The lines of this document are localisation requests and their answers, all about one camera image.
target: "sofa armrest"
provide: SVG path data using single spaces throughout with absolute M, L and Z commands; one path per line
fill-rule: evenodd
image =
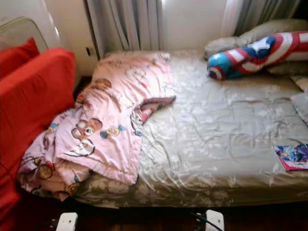
M 60 112 L 74 106 L 74 54 L 48 50 L 0 81 L 0 210 L 18 200 L 14 177 L 31 142 Z

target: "pink blanket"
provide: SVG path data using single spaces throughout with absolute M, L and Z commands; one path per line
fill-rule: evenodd
M 115 53 L 100 60 L 75 109 L 58 115 L 26 151 L 17 176 L 22 187 L 63 200 L 89 171 L 134 184 L 142 124 L 175 93 L 167 53 Z

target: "wall outlet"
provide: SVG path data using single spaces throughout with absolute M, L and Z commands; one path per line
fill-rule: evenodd
M 86 47 L 86 51 L 87 51 L 88 56 L 95 55 L 94 47 Z
M 77 213 L 62 213 L 56 231 L 75 231 Z

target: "book cover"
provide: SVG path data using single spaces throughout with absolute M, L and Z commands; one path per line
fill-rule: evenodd
M 287 171 L 308 169 L 308 144 L 275 146 L 274 150 Z

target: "wrinkled fabric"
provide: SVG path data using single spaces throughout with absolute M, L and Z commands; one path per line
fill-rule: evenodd
M 58 115 L 27 149 L 22 187 L 65 199 L 90 171 L 131 185 L 138 176 L 142 123 L 175 99 L 168 53 L 100 60 L 75 109 Z
M 174 103 L 143 126 L 137 183 L 92 173 L 74 196 L 101 207 L 210 207 L 308 199 L 308 172 L 286 172 L 273 146 L 308 142 L 288 78 L 218 82 L 202 51 L 171 53 Z

